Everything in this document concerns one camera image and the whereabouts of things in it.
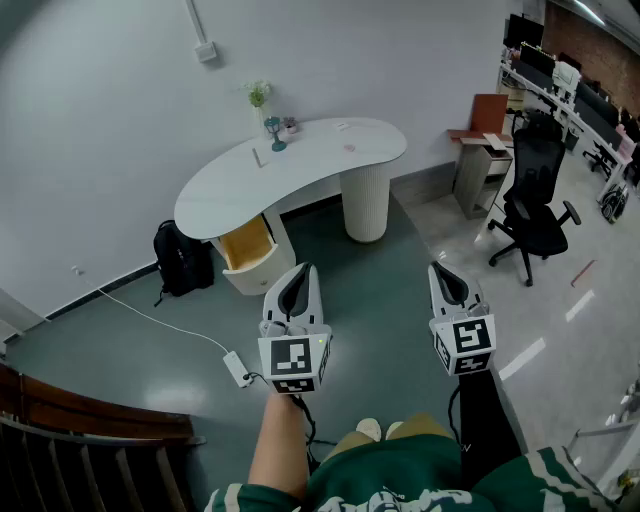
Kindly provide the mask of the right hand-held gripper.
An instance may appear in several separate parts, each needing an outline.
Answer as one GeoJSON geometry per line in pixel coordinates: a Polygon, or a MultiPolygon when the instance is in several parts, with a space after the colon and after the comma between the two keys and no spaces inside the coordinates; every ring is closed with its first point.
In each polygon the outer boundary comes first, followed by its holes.
{"type": "Polygon", "coordinates": [[[434,318],[429,322],[433,348],[448,375],[487,370],[496,351],[494,315],[483,302],[479,283],[445,262],[430,264],[434,318]]]}

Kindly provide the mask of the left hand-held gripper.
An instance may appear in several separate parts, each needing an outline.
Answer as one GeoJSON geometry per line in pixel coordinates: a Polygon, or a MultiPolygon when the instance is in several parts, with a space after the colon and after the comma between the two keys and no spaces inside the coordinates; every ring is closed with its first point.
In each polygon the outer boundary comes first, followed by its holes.
{"type": "Polygon", "coordinates": [[[333,333],[324,321],[317,268],[302,263],[286,272],[264,297],[258,347],[262,375],[278,394],[318,391],[333,333]]]}

